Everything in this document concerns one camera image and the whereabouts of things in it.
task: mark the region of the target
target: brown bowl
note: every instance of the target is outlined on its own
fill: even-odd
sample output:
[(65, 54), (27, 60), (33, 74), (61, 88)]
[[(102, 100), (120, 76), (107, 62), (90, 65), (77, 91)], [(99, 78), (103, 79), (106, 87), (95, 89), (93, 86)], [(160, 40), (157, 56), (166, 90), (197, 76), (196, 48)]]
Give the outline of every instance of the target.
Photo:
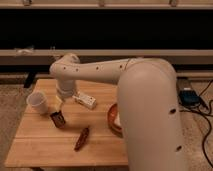
[(122, 137), (122, 128), (119, 125), (115, 124), (115, 119), (118, 115), (118, 107), (117, 103), (113, 104), (107, 115), (107, 120), (108, 120), (108, 126), (112, 130), (114, 134), (116, 134), (119, 137)]

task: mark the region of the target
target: small white object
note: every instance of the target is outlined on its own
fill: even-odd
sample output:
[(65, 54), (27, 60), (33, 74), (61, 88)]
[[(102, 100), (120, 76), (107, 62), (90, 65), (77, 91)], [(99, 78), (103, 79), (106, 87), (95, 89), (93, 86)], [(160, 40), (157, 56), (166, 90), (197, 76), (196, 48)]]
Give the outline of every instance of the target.
[(97, 104), (94, 97), (80, 91), (77, 93), (77, 96), (73, 96), (73, 98), (77, 103), (80, 103), (89, 109), (94, 109)]
[(45, 94), (41, 91), (31, 93), (27, 97), (26, 102), (39, 114), (46, 114), (48, 111), (47, 98)]

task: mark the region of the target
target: floor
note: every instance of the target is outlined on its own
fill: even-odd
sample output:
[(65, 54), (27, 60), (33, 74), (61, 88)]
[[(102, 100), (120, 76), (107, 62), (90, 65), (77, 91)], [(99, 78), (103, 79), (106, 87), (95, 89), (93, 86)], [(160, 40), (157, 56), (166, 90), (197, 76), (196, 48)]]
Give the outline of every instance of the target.
[[(29, 89), (23, 88), (26, 75), (0, 75), (0, 171), (30, 171), (29, 168), (12, 169), (5, 168), (3, 163), (12, 143), (16, 129), (19, 125), (22, 113), (26, 107), (25, 99), (33, 90), (34, 84)], [(194, 88), (200, 92), (206, 85), (204, 83), (194, 83)], [(209, 93), (204, 94), (205, 99), (212, 99), (213, 88), (208, 89)], [(199, 116), (181, 114), (183, 122), (183, 132), (188, 154), (190, 171), (211, 171), (201, 152), (201, 138), (206, 130), (206, 123)], [(213, 154), (212, 143), (207, 144), (208, 153)], [(47, 168), (45, 171), (128, 171), (127, 167), (100, 167), (100, 168)]]

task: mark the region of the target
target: black cable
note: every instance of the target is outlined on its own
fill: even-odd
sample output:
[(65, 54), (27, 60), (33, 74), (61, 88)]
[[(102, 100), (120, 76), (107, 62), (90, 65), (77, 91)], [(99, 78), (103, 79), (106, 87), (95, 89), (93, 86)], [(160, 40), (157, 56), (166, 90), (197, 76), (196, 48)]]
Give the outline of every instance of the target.
[(213, 83), (213, 80), (209, 82), (209, 84), (206, 86), (206, 88), (203, 89), (203, 91), (199, 94), (199, 97), (203, 95), (203, 93), (210, 87), (210, 85)]

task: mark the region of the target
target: power strip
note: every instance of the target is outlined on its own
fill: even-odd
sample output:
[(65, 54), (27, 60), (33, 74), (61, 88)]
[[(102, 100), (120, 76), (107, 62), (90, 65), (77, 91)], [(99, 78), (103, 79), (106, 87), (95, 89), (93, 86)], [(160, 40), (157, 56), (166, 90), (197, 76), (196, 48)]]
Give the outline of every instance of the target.
[(73, 98), (77, 103), (82, 104), (91, 110), (94, 109), (97, 105), (96, 99), (94, 97), (80, 91), (77, 93), (77, 95), (73, 96)]

